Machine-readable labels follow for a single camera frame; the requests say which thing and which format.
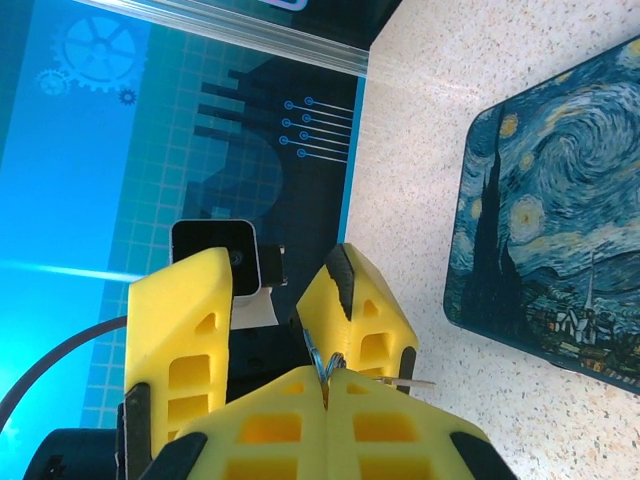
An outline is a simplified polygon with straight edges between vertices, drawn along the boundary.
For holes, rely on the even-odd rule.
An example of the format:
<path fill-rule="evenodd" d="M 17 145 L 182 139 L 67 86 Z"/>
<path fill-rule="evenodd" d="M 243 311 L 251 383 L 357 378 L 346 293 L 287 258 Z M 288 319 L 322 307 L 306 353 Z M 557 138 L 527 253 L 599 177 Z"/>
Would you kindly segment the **aluminium frame post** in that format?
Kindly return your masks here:
<path fill-rule="evenodd" d="M 403 0 L 75 1 L 265 54 L 364 77 L 373 42 Z"/>

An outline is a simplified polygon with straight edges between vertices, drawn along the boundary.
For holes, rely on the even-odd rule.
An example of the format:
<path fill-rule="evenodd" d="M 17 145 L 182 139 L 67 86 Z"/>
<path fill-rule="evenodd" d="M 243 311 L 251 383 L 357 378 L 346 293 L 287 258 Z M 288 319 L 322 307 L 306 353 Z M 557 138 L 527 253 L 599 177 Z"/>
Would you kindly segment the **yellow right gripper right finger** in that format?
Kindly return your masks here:
<path fill-rule="evenodd" d="M 357 372 L 329 381 L 327 480 L 518 480 L 476 425 Z"/>

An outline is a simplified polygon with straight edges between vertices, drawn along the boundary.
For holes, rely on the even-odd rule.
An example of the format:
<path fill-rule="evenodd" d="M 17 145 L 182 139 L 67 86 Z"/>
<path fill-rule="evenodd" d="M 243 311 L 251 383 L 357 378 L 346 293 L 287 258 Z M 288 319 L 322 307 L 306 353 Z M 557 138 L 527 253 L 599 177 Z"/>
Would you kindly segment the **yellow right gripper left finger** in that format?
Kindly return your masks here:
<path fill-rule="evenodd" d="M 326 480 L 316 368 L 297 367 L 178 431 L 140 480 Z"/>

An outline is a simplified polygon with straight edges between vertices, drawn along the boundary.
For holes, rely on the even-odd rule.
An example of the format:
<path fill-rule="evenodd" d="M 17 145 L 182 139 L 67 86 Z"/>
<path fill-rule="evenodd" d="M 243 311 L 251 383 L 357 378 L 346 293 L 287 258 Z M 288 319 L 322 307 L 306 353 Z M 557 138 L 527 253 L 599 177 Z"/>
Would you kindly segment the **starry night painted tin box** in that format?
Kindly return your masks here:
<path fill-rule="evenodd" d="M 473 120 L 443 310 L 640 396 L 640 34 Z"/>

